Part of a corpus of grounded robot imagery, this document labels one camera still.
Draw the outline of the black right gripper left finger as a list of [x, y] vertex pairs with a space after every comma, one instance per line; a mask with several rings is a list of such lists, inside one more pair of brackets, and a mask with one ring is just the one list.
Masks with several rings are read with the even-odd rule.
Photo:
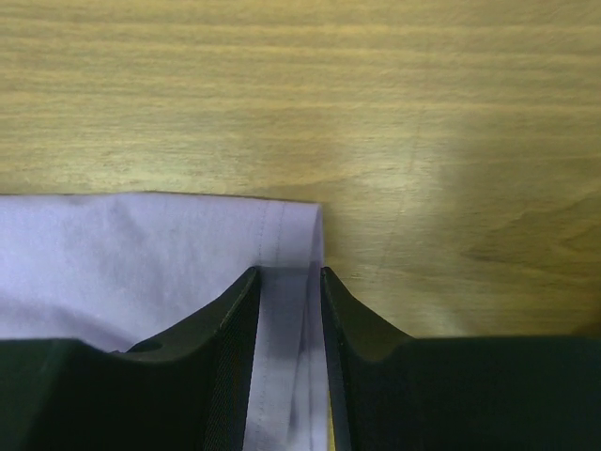
[[124, 352], [76, 339], [1, 344], [5, 450], [240, 450], [260, 302], [244, 272], [219, 298]]

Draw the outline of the lavender t-shirt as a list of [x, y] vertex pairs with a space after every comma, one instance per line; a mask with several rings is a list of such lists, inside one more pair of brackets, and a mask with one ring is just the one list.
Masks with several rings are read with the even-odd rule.
[[126, 350], [262, 270], [244, 446], [324, 450], [317, 204], [189, 194], [5, 195], [1, 335]]

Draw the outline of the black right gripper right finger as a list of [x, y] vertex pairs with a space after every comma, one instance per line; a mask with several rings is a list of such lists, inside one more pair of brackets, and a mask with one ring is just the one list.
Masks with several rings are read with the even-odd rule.
[[321, 272], [339, 450], [596, 450], [600, 342], [414, 338]]

